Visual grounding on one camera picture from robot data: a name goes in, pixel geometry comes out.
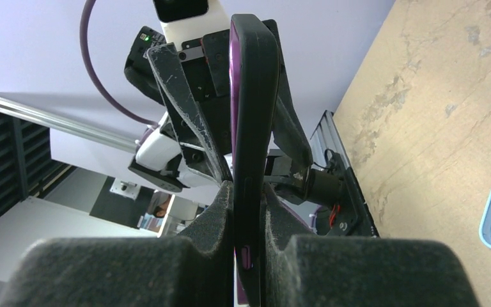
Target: camera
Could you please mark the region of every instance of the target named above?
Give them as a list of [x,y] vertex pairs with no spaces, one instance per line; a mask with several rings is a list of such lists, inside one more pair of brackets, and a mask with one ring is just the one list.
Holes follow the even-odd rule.
[[161,22],[170,23],[204,15],[208,0],[153,0]]

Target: person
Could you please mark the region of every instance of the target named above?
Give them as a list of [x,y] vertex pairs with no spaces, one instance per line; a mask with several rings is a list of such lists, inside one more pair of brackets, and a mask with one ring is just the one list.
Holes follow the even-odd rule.
[[155,217],[162,218],[166,215],[166,210],[170,204],[171,195],[162,191],[153,192],[150,206],[146,211],[148,214],[152,214]]

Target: wooden table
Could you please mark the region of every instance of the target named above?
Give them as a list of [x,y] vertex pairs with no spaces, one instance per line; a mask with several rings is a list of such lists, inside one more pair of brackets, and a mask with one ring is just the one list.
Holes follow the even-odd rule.
[[334,121],[381,236],[446,243],[491,306],[491,1],[396,0]]

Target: black foam holder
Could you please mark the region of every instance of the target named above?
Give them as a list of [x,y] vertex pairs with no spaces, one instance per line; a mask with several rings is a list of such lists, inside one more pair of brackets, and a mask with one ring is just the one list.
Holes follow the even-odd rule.
[[[232,183],[175,237],[31,248],[0,306],[234,306]],[[458,258],[422,240],[319,237],[272,189],[261,201],[261,306],[478,306]]]

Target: metal frame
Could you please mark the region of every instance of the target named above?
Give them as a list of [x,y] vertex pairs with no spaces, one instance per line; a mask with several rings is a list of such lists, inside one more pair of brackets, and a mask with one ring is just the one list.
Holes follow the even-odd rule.
[[12,139],[14,142],[14,158],[16,159],[16,168],[18,171],[18,181],[20,184],[20,193],[22,200],[29,196],[29,184],[27,182],[27,168],[24,155],[24,144],[22,137],[22,127],[19,118],[12,118]]
[[133,139],[125,138],[96,127],[75,122],[34,107],[25,106],[0,97],[0,113],[20,118],[51,129],[60,130],[81,138],[134,153],[136,144]]
[[351,162],[347,157],[341,138],[339,137],[336,124],[332,117],[334,113],[330,111],[325,111],[317,128],[315,129],[313,135],[310,138],[311,151],[313,153],[313,160],[317,163],[324,164],[324,152],[325,149],[331,149],[341,155],[343,160],[343,165],[345,169],[351,167]]
[[60,183],[62,183],[69,175],[71,175],[76,170],[75,166],[64,164],[57,169],[54,169],[50,173],[49,179],[42,180],[40,188],[31,192],[31,194],[37,198],[44,199],[48,194],[53,191]]

